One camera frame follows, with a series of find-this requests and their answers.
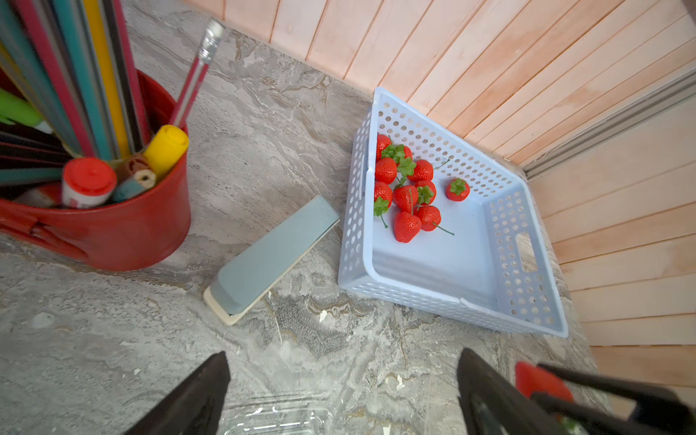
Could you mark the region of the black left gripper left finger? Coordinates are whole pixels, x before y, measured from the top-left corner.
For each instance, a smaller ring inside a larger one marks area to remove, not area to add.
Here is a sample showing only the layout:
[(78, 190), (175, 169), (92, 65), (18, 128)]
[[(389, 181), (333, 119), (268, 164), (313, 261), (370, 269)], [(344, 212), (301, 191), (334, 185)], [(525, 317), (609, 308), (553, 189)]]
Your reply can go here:
[(216, 434), (229, 382), (226, 353), (214, 353), (126, 434)]

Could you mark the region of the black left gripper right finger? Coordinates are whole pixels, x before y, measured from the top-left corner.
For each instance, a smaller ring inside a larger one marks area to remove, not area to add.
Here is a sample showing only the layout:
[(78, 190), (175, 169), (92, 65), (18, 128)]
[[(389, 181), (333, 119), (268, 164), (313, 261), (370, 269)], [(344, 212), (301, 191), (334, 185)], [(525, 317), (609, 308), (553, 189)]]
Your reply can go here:
[(459, 404), (469, 434), (566, 434), (471, 348), (457, 366)]

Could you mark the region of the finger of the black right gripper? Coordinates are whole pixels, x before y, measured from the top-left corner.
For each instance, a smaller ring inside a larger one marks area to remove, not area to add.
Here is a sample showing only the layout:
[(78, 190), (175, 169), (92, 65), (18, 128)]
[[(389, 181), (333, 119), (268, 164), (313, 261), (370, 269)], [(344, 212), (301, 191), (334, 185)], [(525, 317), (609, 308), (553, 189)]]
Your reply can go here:
[(566, 402), (545, 393), (534, 393), (532, 401), (548, 413), (557, 413), (580, 423), (589, 434), (694, 434), (695, 417), (687, 409), (681, 416), (668, 416), (659, 424), (620, 420), (593, 409)]
[(629, 382), (598, 374), (582, 373), (551, 364), (538, 364), (538, 367), (558, 378), (595, 390), (611, 393), (636, 402), (679, 402), (679, 397), (670, 390), (641, 382)]

